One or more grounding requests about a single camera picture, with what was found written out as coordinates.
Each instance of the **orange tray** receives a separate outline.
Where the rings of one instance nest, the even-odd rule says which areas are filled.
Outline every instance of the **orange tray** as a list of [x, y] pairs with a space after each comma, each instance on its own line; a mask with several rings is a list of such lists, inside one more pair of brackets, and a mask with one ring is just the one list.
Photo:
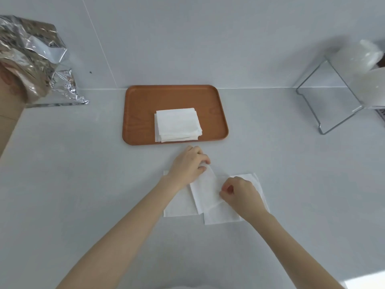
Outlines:
[[229, 134], [217, 88], [211, 85], [137, 85], [126, 91], [123, 140], [130, 145], [155, 142], [154, 114], [194, 107], [202, 128], [198, 141], [222, 140]]

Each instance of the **white wall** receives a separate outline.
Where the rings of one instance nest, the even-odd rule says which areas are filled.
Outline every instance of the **white wall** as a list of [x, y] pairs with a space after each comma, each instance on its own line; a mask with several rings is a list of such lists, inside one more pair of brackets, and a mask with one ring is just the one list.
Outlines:
[[384, 8], [385, 0], [0, 0], [0, 14], [54, 23], [78, 85], [92, 89], [292, 87], [326, 48], [383, 39]]

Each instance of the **white napkin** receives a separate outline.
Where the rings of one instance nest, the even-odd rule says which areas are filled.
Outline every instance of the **white napkin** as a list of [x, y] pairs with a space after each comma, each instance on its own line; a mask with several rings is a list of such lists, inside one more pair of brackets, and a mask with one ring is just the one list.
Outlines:
[[198, 215], [190, 187], [181, 189], [163, 211], [163, 217]]
[[205, 166], [207, 170], [194, 182], [190, 183], [198, 214], [207, 213], [223, 202], [223, 199], [219, 196], [223, 182], [221, 183], [220, 179], [215, 176], [210, 165], [202, 163], [201, 166]]
[[194, 108], [156, 111], [154, 118], [156, 142], [198, 140], [202, 135]]
[[[270, 212], [269, 207], [267, 206], [266, 198], [263, 194], [261, 184], [259, 183], [258, 177], [255, 173], [245, 174], [245, 175], [233, 175], [231, 177], [241, 177], [245, 180], [251, 181], [255, 189], [259, 192], [259, 195], [262, 198], [263, 204], [268, 212]], [[242, 221], [243, 218], [239, 216], [226, 202], [221, 203], [220, 205], [209, 210], [207, 213], [203, 214], [205, 220], [205, 225], [211, 224], [221, 224], [227, 222], [236, 222]]]

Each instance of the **silver foil bag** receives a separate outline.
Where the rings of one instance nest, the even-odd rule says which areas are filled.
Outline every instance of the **silver foil bag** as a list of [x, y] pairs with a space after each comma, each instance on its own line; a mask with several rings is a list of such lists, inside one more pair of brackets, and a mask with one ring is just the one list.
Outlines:
[[77, 94], [67, 48], [52, 24], [0, 15], [0, 63], [24, 84], [28, 107], [88, 104]]

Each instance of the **gray countertop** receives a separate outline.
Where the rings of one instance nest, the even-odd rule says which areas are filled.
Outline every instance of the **gray countertop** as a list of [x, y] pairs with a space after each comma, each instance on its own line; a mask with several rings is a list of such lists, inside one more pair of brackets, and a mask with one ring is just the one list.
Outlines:
[[[0, 287], [53, 288], [156, 184], [188, 143], [130, 146], [124, 90], [27, 109], [0, 160]], [[293, 89], [220, 90], [229, 126], [200, 146], [255, 172], [271, 212], [339, 281], [385, 269], [385, 128], [362, 111], [326, 136]], [[245, 222], [161, 218], [119, 288], [294, 288]]]

